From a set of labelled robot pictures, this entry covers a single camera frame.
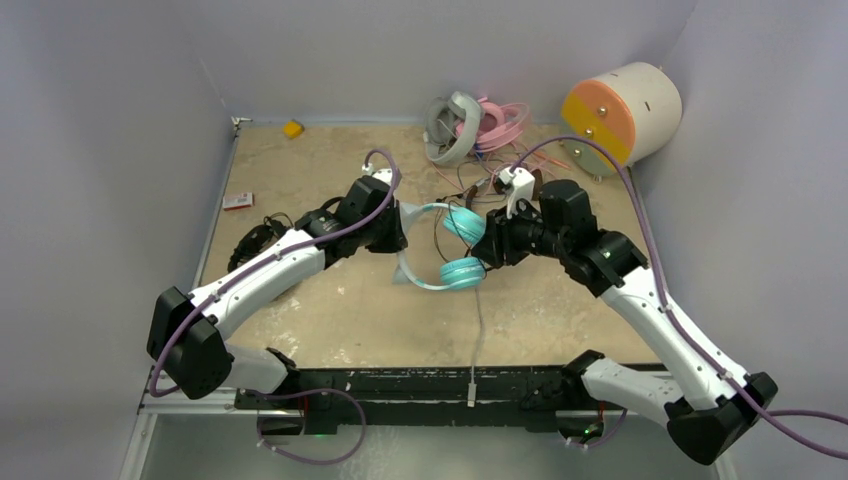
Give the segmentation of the teal white cat headphones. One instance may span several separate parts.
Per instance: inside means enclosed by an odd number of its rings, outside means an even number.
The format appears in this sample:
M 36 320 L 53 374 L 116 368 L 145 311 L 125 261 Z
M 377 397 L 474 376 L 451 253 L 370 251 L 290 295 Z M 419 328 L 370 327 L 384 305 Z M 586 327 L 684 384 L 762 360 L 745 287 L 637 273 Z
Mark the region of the teal white cat headphones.
M 400 204 L 407 247 L 396 254 L 394 284 L 434 292 L 474 289 L 487 266 L 472 252 L 485 233 L 483 217 L 455 200 Z

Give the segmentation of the black headphones with cable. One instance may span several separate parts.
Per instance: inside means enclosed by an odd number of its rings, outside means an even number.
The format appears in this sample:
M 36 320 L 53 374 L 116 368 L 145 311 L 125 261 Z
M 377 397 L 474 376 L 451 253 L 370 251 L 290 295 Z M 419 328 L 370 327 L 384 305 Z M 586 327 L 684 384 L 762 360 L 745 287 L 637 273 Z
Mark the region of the black headphones with cable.
M 293 227 L 293 220 L 284 212 L 266 215 L 259 225 L 251 228 L 239 240 L 229 257 L 227 272 L 231 273 L 255 258 Z

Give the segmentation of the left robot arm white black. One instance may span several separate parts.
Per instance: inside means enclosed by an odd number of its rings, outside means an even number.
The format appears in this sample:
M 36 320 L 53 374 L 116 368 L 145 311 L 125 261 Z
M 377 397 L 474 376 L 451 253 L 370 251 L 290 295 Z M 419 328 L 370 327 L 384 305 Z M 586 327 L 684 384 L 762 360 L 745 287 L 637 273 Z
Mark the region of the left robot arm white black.
M 203 398 L 220 387 L 259 392 L 272 408 L 297 399 L 294 362 L 279 351 L 228 344 L 254 313 L 300 282 L 364 248 L 396 253 L 406 245 L 394 191 L 400 176 L 389 169 L 354 181 L 335 209 L 304 214 L 267 250 L 224 277 L 189 293 L 176 287 L 156 300 L 147 350 L 155 360 L 152 382 L 167 375 L 173 386 L 148 391 L 163 397 L 180 391 Z

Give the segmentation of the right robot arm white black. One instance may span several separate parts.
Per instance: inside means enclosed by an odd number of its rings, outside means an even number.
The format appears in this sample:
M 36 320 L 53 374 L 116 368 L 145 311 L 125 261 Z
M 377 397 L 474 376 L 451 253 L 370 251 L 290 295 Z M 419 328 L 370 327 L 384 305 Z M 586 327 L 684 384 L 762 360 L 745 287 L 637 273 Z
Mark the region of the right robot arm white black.
M 489 211 L 474 257 L 493 268 L 533 255 L 565 273 L 620 315 L 670 374 L 661 380 L 586 351 L 566 367 L 564 399 L 576 407 L 611 402 L 663 426 L 691 460 L 713 464 L 760 419 L 778 392 L 766 372 L 750 373 L 724 354 L 656 284 L 634 242 L 599 227 L 588 193 L 573 180 L 543 185 L 539 205 L 525 199 Z

